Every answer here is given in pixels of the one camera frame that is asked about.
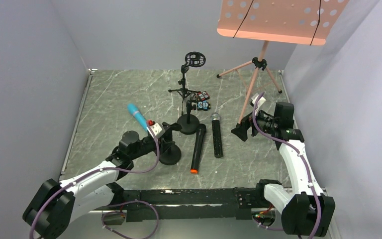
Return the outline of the blue microphone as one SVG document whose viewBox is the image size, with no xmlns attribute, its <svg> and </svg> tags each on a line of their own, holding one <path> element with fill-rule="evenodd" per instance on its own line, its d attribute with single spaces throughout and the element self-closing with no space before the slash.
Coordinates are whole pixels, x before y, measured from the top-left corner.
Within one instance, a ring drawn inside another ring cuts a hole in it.
<svg viewBox="0 0 382 239">
<path fill-rule="evenodd" d="M 139 122 L 139 124 L 143 127 L 145 131 L 148 131 L 147 120 L 141 114 L 139 108 L 135 104 L 127 105 L 128 112 Z"/>
</svg>

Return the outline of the black microphone orange end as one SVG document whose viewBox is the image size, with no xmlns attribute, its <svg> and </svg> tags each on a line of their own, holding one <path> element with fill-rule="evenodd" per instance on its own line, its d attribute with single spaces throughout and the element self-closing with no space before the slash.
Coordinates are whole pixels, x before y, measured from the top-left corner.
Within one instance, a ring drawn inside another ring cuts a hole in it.
<svg viewBox="0 0 382 239">
<path fill-rule="evenodd" d="M 195 139 L 194 150 L 193 150 L 192 161 L 191 161 L 191 168 L 190 168 L 191 174 L 198 173 L 205 135 L 206 135 L 206 125 L 200 123 L 196 129 L 196 139 Z"/>
</svg>

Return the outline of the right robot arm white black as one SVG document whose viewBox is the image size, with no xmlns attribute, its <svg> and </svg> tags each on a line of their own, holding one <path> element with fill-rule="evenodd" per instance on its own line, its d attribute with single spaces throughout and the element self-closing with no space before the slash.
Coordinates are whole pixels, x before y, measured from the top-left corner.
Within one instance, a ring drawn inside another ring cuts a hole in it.
<svg viewBox="0 0 382 239">
<path fill-rule="evenodd" d="M 240 188 L 235 193 L 240 208 L 255 208 L 270 203 L 281 215 L 283 231 L 288 235 L 324 237 L 327 234 L 335 201 L 326 196 L 317 183 L 305 153 L 301 130 L 294 128 L 294 105 L 276 103 L 270 115 L 262 110 L 243 117 L 231 132 L 240 140 L 261 133 L 275 142 L 282 156 L 292 191 L 285 190 L 278 180 L 261 179 L 255 188 Z"/>
</svg>

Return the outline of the black round-base mic stand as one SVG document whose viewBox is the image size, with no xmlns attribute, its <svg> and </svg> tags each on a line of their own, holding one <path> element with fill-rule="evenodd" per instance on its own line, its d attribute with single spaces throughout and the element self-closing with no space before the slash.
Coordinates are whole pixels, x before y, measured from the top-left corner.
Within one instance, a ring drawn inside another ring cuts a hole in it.
<svg viewBox="0 0 382 239">
<path fill-rule="evenodd" d="M 175 165 L 181 159 L 182 153 L 180 148 L 174 144 L 169 149 L 160 149 L 161 156 L 159 161 L 164 165 Z"/>
<path fill-rule="evenodd" d="M 186 135 L 191 135 L 196 133 L 196 130 L 200 124 L 199 119 L 191 114 L 191 111 L 195 109 L 195 105 L 191 100 L 186 103 L 186 113 L 181 115 L 177 123 L 182 127 L 180 132 Z"/>
</svg>

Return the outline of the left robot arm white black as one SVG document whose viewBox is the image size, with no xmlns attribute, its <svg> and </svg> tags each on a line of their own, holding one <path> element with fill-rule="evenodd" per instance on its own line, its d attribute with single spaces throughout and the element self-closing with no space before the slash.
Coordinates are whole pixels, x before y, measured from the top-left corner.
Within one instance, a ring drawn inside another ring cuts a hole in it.
<svg viewBox="0 0 382 239">
<path fill-rule="evenodd" d="M 153 152 L 157 163 L 178 163 L 181 151 L 173 132 L 180 131 L 181 125 L 148 121 L 147 126 L 144 138 L 133 130 L 125 132 L 111 154 L 91 170 L 62 181 L 46 180 L 22 215 L 30 225 L 29 238 L 56 239 L 71 222 L 90 211 L 127 204 L 128 197 L 117 181 L 135 173 L 135 159 Z"/>
</svg>

